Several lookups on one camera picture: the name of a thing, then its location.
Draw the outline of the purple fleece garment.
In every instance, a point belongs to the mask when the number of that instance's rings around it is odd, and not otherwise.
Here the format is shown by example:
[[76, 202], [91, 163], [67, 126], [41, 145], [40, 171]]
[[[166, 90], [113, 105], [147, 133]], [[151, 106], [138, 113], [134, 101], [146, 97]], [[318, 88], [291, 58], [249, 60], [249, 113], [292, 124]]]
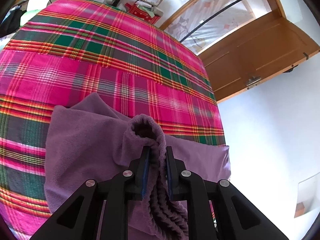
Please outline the purple fleece garment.
[[97, 93], [71, 108], [56, 106], [46, 140], [44, 193], [55, 212], [88, 179], [105, 181], [151, 148], [146, 195], [129, 205], [129, 239], [187, 239], [185, 202], [171, 202], [165, 179], [165, 152], [205, 180], [231, 176], [228, 146], [212, 146], [166, 135], [148, 115], [128, 118]]

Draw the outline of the pink plaid bed cover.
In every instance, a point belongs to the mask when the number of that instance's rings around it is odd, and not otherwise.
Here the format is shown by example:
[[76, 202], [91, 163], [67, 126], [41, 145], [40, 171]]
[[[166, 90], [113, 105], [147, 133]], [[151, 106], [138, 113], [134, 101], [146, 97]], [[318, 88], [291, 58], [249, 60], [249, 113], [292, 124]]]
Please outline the pink plaid bed cover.
[[224, 145], [220, 113], [202, 61], [157, 27], [90, 0], [57, 0], [1, 51], [1, 217], [17, 239], [48, 219], [45, 142], [53, 109], [96, 92], [128, 117]]

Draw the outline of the wooden door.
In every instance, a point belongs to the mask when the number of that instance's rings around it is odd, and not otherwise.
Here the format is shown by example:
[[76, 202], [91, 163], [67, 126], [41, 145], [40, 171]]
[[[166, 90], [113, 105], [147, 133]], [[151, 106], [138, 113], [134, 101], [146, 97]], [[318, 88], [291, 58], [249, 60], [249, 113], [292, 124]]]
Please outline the wooden door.
[[319, 53], [319, 45], [302, 29], [275, 12], [253, 20], [212, 45], [199, 57], [217, 102], [246, 89], [252, 76], [263, 83]]

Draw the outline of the black cloth on table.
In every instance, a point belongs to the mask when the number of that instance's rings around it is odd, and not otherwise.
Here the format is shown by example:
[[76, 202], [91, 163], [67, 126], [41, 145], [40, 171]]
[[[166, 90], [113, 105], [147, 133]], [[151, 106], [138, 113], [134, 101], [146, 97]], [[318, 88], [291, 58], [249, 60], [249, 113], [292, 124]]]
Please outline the black cloth on table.
[[1, 23], [0, 38], [12, 34], [19, 29], [21, 17], [26, 12], [26, 10], [22, 10], [21, 7], [21, 5], [18, 5], [9, 10]]

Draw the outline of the black spray bottle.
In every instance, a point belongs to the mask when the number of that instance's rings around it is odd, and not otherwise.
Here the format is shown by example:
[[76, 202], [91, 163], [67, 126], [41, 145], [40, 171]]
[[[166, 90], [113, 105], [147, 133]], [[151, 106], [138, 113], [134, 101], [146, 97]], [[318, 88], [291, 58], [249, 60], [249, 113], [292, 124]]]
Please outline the black spray bottle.
[[121, 0], [112, 0], [111, 5], [117, 7]]

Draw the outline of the curtain with cartoon prints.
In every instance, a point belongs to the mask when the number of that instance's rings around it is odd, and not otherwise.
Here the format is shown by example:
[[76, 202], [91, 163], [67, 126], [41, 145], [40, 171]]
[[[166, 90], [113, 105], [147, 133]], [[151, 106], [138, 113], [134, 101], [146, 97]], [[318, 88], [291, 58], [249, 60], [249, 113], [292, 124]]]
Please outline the curtain with cartoon prints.
[[169, 24], [165, 32], [200, 55], [269, 12], [267, 0], [198, 0]]

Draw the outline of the white paper stack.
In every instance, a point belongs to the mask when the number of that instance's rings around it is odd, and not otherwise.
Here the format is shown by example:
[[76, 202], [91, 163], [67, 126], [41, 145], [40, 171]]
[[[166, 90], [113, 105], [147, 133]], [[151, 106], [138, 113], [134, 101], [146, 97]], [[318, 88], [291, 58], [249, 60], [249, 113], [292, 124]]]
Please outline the white paper stack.
[[27, 12], [34, 10], [42, 10], [47, 7], [50, 0], [29, 0], [27, 4]]

